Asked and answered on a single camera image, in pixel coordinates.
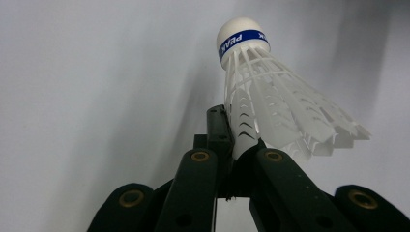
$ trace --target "black machine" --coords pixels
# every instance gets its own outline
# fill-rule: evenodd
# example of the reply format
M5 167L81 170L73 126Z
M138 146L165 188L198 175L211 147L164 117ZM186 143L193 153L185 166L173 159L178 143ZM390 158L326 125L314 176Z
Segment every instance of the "black machine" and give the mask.
M194 137L175 178L153 190L114 190L88 231L215 231L217 199L250 198L259 231L410 231L410 220L374 191L320 190L286 153L258 145L238 160L222 105L207 111L208 134Z

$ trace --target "blue band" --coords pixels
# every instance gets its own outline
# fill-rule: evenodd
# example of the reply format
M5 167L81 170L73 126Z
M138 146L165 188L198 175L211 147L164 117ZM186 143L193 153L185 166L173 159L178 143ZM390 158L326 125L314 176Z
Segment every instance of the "blue band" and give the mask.
M268 43L266 40L265 34L263 34L260 31L257 30L246 30L242 32L238 32L232 36L230 36L228 39L226 39L221 45L220 45L220 60L222 60L223 55L234 45L243 42L243 41L248 41L248 40L262 40Z

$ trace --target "white shuttlecock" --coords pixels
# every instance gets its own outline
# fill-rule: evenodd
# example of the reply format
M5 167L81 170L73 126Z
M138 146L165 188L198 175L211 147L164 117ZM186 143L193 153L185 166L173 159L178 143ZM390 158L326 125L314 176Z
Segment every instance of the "white shuttlecock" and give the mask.
M273 57L260 26L239 17L218 33L233 157L262 140L295 160L329 156L370 133Z

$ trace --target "gray background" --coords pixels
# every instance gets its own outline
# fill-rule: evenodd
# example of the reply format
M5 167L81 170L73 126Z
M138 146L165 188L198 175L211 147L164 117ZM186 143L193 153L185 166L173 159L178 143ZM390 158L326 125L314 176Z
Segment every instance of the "gray background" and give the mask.
M408 2L1 0L0 231L85 231L114 189L171 179L223 103L217 32L243 15L372 133L306 173L410 216ZM218 231L254 231L247 205L220 201Z

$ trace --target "shuttlecock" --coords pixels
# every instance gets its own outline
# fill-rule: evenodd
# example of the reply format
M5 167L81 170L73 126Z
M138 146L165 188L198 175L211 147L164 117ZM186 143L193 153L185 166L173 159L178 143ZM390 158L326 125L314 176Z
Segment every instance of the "shuttlecock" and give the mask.
M255 21L239 17L226 22L217 48L226 70L224 105L235 159L259 138L295 160L329 156L334 148L369 139L364 127L269 53Z

